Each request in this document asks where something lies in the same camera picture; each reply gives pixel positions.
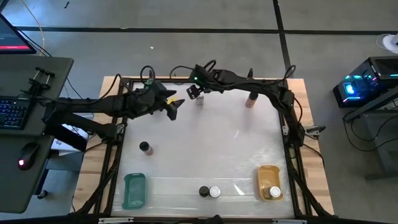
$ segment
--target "white cable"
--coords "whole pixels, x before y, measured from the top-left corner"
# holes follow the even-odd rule
[[[376,46],[378,46],[378,47],[381,48],[381,49],[390,51],[389,49],[387,49],[387,48],[385,48],[385,47],[382,47],[382,46],[380,46],[380,45],[377,43],[381,36],[388,36],[388,35],[391,35],[391,34],[381,34],[381,35],[379,35],[379,36],[376,38]]]
[[[26,7],[26,9],[29,11],[29,13],[32,15],[33,19],[35,19],[35,21],[36,21],[36,23],[37,23],[37,26],[38,26],[39,29],[40,29],[40,33],[42,34],[43,46],[42,46],[42,50],[40,51],[40,55],[39,55],[39,56],[42,56],[42,55],[43,55],[43,51],[44,51],[43,49],[44,49],[44,47],[45,47],[45,38],[44,38],[44,33],[43,33],[43,30],[42,30],[42,26],[40,26],[38,20],[37,20],[36,17],[33,15],[32,11],[29,9],[29,7],[28,7],[27,4],[24,2],[24,0],[21,0],[21,2],[22,2],[23,5]]]

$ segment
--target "clear plastic sheet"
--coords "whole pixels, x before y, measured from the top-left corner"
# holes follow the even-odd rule
[[[268,98],[260,95],[253,108],[246,108],[246,91],[213,92],[197,106],[186,92],[190,83],[164,85],[186,101],[175,121],[165,111],[128,121],[112,216],[293,217],[279,116]],[[140,151],[141,141],[153,147],[153,155]],[[279,167],[282,200],[260,198],[257,170],[262,165]],[[123,178],[138,172],[147,177],[146,205],[123,210]],[[201,186],[219,187],[220,197],[201,197]]]

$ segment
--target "concrete floor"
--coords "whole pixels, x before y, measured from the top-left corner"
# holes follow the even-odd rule
[[[272,0],[74,0],[66,9],[67,1],[25,1],[45,26],[277,28]],[[395,0],[279,0],[279,5],[285,29],[398,29]],[[36,26],[17,0],[10,0],[3,14],[16,26]],[[26,33],[41,43],[38,32]],[[104,76],[137,75],[147,64],[154,66],[158,75],[167,75],[176,65],[214,58],[218,67],[242,75],[251,67],[255,77],[282,77],[284,72],[277,34],[46,32],[45,39],[45,48],[54,56],[74,58],[70,80],[81,95],[91,98],[98,96]],[[376,47],[374,35],[287,35],[286,39],[290,61],[297,66],[295,77],[305,79],[314,122],[327,127],[320,148],[335,213],[343,218],[395,223],[398,180],[364,180],[365,174],[377,170],[376,157],[348,144],[341,122],[346,111],[338,109],[331,93],[334,85],[367,57],[391,53]],[[77,175],[57,172],[49,176],[45,188],[53,192],[52,198],[32,199],[33,205],[25,213],[0,214],[0,218],[68,213],[68,196],[73,194]],[[57,189],[65,189],[67,195]]]

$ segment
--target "table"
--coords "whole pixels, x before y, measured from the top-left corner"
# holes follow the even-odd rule
[[[36,74],[35,67],[41,67],[56,74],[49,82],[51,89],[45,91],[43,96],[56,98],[61,93],[72,64],[71,58],[0,55],[0,95],[17,96],[22,93],[21,89],[28,90],[28,78]],[[41,76],[39,81],[45,82],[46,77]],[[42,187],[38,179],[53,141],[51,136],[42,136],[45,128],[41,119],[43,112],[44,107],[34,106],[24,130],[0,130],[0,145],[3,146],[0,148],[0,212],[24,212],[34,190]],[[21,149],[35,140],[40,144],[35,163],[29,170],[21,171],[17,167]]]
[[[114,77],[104,77],[103,86],[101,88],[100,95],[103,95],[111,86]],[[305,89],[304,80],[302,79],[288,79],[287,83],[289,85],[289,89],[291,89],[296,98],[302,105],[303,108],[303,117],[302,124],[304,126],[313,125],[312,114],[308,102],[307,91]],[[118,88],[116,86],[113,87],[110,94],[116,94]],[[300,109],[297,104],[295,104],[295,111],[297,116],[300,113]],[[110,123],[112,118],[105,114],[96,114],[95,121],[100,123]],[[87,147],[94,146],[98,144],[100,139],[93,138],[89,141]],[[319,151],[318,142],[316,140],[305,138],[305,144],[315,148]],[[101,169],[103,166],[104,155],[105,155],[105,145],[98,146],[85,154],[83,164],[81,166],[80,176],[78,179],[78,183],[76,185],[75,196],[74,196],[74,206],[76,209],[79,209],[91,196],[94,192],[95,188],[98,185]],[[321,203],[323,208],[329,213],[333,213],[333,206],[331,204],[330,194],[328,190],[328,185],[326,181],[325,171],[322,165],[322,160],[320,157],[315,154],[311,149],[307,149],[306,147],[301,148],[302,152],[302,160],[303,167],[305,170],[305,177],[307,180],[308,188],[312,191],[312,194],[317,198],[317,200]],[[111,155],[110,161],[113,161],[114,153]],[[108,196],[109,184],[104,190],[101,209],[103,211],[106,205],[107,196]],[[304,212],[304,203],[302,193],[297,189],[299,205],[302,212]]]

